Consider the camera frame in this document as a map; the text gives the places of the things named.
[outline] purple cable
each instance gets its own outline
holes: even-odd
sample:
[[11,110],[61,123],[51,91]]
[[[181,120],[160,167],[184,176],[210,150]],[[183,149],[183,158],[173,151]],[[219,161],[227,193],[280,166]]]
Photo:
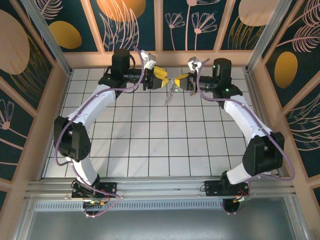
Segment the purple cable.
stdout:
[[[99,91],[97,94],[95,94],[94,96],[92,96],[90,99],[88,99],[88,101],[87,101],[85,104],[83,104],[83,106],[80,108],[80,110],[78,111],[78,113],[77,113],[72,119],[70,119],[69,122],[68,122],[68,123],[65,125],[65,127],[62,129],[62,131],[61,131],[61,133],[60,133],[60,135],[59,135],[59,137],[58,137],[58,139],[57,139],[57,141],[56,141],[56,145],[55,145],[55,149],[54,149],[54,160],[55,160],[55,162],[56,162],[56,164],[57,164],[58,166],[61,167],[61,166],[64,166],[64,165],[66,165],[66,164],[72,163],[71,161],[65,161],[65,162],[63,162],[63,163],[59,163],[59,161],[58,161],[58,149],[59,149],[60,143],[61,143],[61,141],[62,141],[63,135],[65,134],[65,132],[67,131],[67,129],[70,127],[70,125],[77,119],[77,117],[86,109],[86,107],[87,107],[95,98],[99,97],[99,95],[101,95],[101,94],[103,94],[103,93],[106,93],[106,92],[109,92],[109,91],[122,91],[122,92],[127,92],[127,91],[130,91],[130,90],[133,90],[133,91],[134,91],[134,90],[139,86],[139,84],[142,82],[142,79],[143,79],[143,77],[144,77],[144,72],[145,72],[145,70],[144,70],[144,67],[145,67],[145,66],[144,66],[144,61],[143,61],[143,58],[142,58],[142,56],[141,56],[141,51],[138,50],[135,46],[134,46],[133,48],[134,48],[134,50],[137,51],[137,53],[138,53],[138,55],[139,55],[139,57],[140,57],[140,60],[141,60],[141,75],[140,75],[139,81],[138,81],[135,85],[133,85],[133,86],[131,86],[131,87],[128,87],[128,88],[108,88],[108,89],[101,90],[101,91]],[[109,207],[107,207],[105,210],[100,211],[99,213],[97,213],[97,214],[95,214],[95,215],[89,215],[89,214],[86,213],[86,216],[87,216],[87,217],[92,217],[92,218],[98,217],[98,216],[104,214],[104,213],[105,213],[106,211],[108,211],[110,208],[112,208],[112,207],[119,201],[119,199],[120,199],[120,196],[119,196],[119,195],[117,195],[117,194],[112,194],[112,193],[107,193],[107,192],[101,191],[101,190],[99,190],[99,189],[96,189],[95,187],[90,186],[90,185],[87,184],[86,181],[78,174],[78,172],[77,172],[77,170],[75,169],[75,166],[74,166],[73,164],[72,164],[72,168],[73,168],[73,171],[74,171],[75,175],[76,175],[89,189],[91,189],[91,190],[93,190],[93,191],[96,191],[96,192],[98,192],[98,193],[101,193],[101,194],[103,194],[103,195],[105,195],[105,196],[117,197],[117,200],[116,200],[113,204],[111,204]]]
[[208,62],[210,60],[210,58],[208,58],[207,60],[203,61],[201,63],[201,66],[198,70],[198,74],[196,77],[196,86],[197,89],[200,93],[200,96],[202,98],[204,98],[207,101],[211,101],[211,102],[232,102],[235,104],[240,105],[244,110],[246,110],[248,112],[248,114],[252,117],[252,119],[254,120],[254,122],[258,125],[258,127],[262,130],[262,132],[269,138],[269,140],[273,143],[273,145],[279,150],[279,152],[283,155],[283,157],[285,158],[285,160],[287,161],[287,163],[289,164],[289,167],[291,169],[291,177],[289,178],[281,178],[281,177],[276,177],[276,176],[270,176],[270,175],[265,175],[265,174],[260,174],[257,175],[257,177],[259,176],[263,176],[265,178],[268,179],[276,179],[276,180],[281,180],[281,181],[292,181],[295,178],[295,169],[294,166],[292,165],[292,162],[290,161],[289,157],[287,156],[287,154],[281,149],[281,147],[279,146],[279,144],[276,143],[276,141],[271,137],[271,135],[263,128],[263,126],[260,124],[259,120],[255,117],[255,115],[250,111],[250,109],[244,105],[242,102],[239,102],[237,100],[234,99],[230,99],[230,98],[211,98],[211,97],[207,97],[203,94],[202,90],[200,89],[200,76],[201,76],[201,70],[202,67],[206,64],[206,62]]

